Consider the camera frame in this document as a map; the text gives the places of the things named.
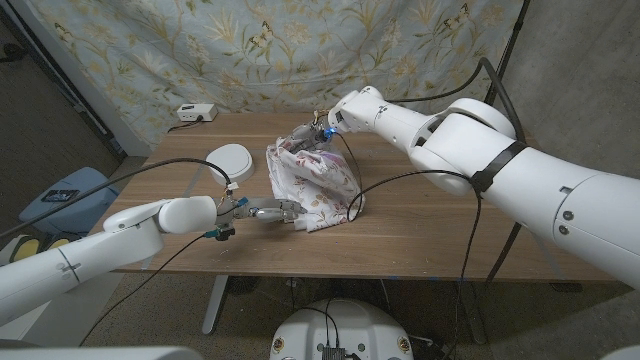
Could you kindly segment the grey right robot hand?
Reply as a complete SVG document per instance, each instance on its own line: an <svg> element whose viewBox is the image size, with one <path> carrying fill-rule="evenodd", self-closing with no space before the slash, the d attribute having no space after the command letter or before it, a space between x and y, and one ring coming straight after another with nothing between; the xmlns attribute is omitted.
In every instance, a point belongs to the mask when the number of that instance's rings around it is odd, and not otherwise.
<svg viewBox="0 0 640 360"><path fill-rule="evenodd" d="M291 134L292 148L290 151L315 149L317 146L329 142L334 133L335 131L325 118L300 125Z"/></svg>

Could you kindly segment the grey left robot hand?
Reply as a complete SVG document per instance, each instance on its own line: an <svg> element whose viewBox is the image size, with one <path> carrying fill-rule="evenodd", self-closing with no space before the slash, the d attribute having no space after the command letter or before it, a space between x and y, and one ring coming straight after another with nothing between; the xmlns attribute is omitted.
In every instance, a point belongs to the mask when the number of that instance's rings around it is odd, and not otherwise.
<svg viewBox="0 0 640 360"><path fill-rule="evenodd" d="M256 218L264 223L293 222L307 210L297 201L264 197L242 198L232 211L233 217Z"/></svg>

